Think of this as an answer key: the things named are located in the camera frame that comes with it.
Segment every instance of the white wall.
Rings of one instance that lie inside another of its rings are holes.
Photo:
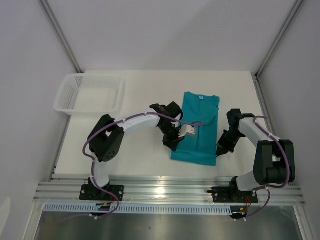
[[[11,198],[1,239],[17,240],[66,123],[53,102],[73,68],[36,0],[2,0],[0,31],[0,202]]]
[[[319,10],[306,1],[260,82],[276,132],[294,143],[296,183],[320,233]]]
[[[83,70],[258,69],[295,0],[48,0]]]

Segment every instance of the teal fabric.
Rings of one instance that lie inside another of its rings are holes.
[[[171,153],[172,160],[207,166],[216,165],[219,103],[218,96],[184,93],[183,121],[188,123],[202,121],[205,125],[196,127],[194,137],[186,136],[178,144],[177,150]]]

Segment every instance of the laundry basket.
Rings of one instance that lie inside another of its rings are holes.
[[[67,75],[55,97],[53,108],[69,115],[98,116],[119,113],[125,81],[121,75]]]

